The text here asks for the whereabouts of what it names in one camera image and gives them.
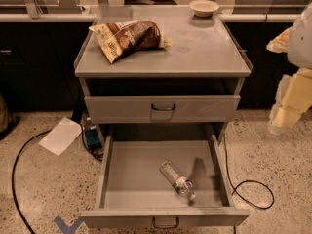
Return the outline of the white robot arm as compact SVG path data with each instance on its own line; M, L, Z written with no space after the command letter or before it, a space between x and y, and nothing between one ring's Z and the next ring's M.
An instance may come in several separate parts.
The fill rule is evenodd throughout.
M291 129L312 107L312 4L266 49L286 53L288 62L298 67L293 76L282 77L270 112L268 129L279 135Z

